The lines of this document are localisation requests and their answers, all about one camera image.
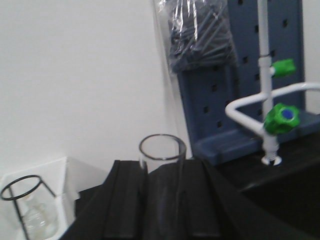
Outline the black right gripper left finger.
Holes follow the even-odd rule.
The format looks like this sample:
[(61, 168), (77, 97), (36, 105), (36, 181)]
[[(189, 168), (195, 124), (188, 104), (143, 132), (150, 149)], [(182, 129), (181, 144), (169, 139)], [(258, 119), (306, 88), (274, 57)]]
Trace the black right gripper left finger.
[(63, 240), (140, 240), (146, 203), (145, 173), (138, 161), (116, 160)]

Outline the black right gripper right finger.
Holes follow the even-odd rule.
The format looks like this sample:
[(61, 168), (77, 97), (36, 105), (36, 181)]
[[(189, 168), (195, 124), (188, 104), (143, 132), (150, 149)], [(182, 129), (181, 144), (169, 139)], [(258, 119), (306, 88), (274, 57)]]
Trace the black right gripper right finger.
[(185, 240), (314, 239), (253, 203), (206, 161), (183, 164), (181, 198)]

